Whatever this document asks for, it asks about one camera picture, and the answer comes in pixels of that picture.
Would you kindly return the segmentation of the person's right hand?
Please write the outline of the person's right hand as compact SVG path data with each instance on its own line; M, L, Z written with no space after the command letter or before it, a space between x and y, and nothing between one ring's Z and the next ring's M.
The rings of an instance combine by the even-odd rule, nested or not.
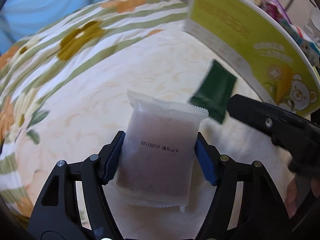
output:
M297 176L294 176L292 181L289 183L287 187L285 201L284 201L289 218L292 218L297 211L296 198L297 198L298 190L297 190L296 179L297 179ZM313 195L317 198L319 197L319 194L320 194L319 186L320 186L319 178L312 178L311 190L313 192Z

